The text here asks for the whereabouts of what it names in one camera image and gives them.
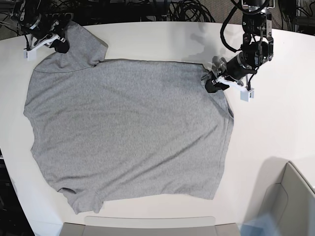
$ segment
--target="gray t-shirt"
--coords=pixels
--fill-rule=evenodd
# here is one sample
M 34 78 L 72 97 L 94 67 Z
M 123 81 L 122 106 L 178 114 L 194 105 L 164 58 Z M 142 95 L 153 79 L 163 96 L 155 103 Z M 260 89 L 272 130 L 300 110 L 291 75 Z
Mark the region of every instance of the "gray t-shirt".
M 103 201 L 157 194 L 212 199 L 233 118 L 208 94 L 200 64 L 104 60 L 107 47 L 76 23 L 70 50 L 34 70 L 24 114 L 47 183 L 75 213 Z

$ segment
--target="wire bundle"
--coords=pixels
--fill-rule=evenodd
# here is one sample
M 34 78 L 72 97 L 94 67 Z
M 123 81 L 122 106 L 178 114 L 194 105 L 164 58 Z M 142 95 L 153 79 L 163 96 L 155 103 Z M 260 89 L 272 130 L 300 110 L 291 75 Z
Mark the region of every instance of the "wire bundle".
M 215 22 L 208 8 L 199 0 L 172 2 L 169 9 L 170 21 Z

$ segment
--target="white table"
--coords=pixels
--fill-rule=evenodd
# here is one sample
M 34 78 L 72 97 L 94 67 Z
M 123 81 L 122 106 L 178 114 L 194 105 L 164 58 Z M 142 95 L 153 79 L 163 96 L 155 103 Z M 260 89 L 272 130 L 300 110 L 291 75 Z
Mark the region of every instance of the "white table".
M 220 40 L 221 24 L 150 22 L 90 26 L 109 45 L 107 59 L 170 60 L 203 63 L 231 59 Z M 239 47 L 241 26 L 229 25 L 226 39 Z M 258 212 L 267 187 L 280 182 L 288 160 L 315 158 L 315 37 L 274 30 L 273 60 L 252 81 L 255 99 L 226 91 L 234 129 L 224 175 L 212 201 L 159 195 L 106 202 L 99 214 L 76 215 L 66 198 L 42 177 L 30 149 L 33 131 L 23 115 L 34 67 L 53 52 L 41 48 L 37 60 L 23 59 L 23 37 L 0 41 L 0 147 L 19 201 L 33 230 L 58 235 L 63 222 L 84 224 L 85 216 L 178 218 L 213 216 L 216 224 L 243 223 Z

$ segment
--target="t-shirt sleeve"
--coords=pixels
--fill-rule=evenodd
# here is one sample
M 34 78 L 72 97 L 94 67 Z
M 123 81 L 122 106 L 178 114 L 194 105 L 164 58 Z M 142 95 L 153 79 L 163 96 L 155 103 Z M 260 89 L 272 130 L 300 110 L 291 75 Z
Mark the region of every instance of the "t-shirt sleeve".
M 86 69 L 103 61 L 107 45 L 75 22 L 69 22 L 65 38 L 70 48 L 66 54 L 53 53 L 43 60 L 35 71 L 45 73 L 72 72 Z

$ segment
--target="white curved table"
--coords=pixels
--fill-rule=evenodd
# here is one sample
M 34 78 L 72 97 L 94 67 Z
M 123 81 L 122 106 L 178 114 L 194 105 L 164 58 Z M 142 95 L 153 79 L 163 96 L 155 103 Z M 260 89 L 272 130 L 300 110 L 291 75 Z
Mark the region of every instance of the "white curved table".
M 109 45 L 107 59 L 170 60 L 203 63 L 231 59 L 220 40 L 221 24 L 126 23 L 89 26 Z M 242 28 L 228 25 L 226 39 L 239 47 Z M 86 216 L 180 218 L 213 216 L 216 224 L 243 223 L 258 212 L 267 187 L 280 182 L 288 160 L 315 160 L 315 37 L 274 30 L 273 60 L 252 81 L 255 99 L 240 100 L 226 90 L 235 124 L 225 171 L 211 201 L 184 195 L 159 195 L 106 202 L 99 214 L 75 215 L 66 198 L 42 177 L 30 149 L 33 131 L 23 115 L 34 67 L 53 50 L 41 48 L 37 60 L 23 59 L 23 37 L 0 41 L 0 147 L 12 182 L 33 230 L 58 235 L 63 222 L 84 224 Z

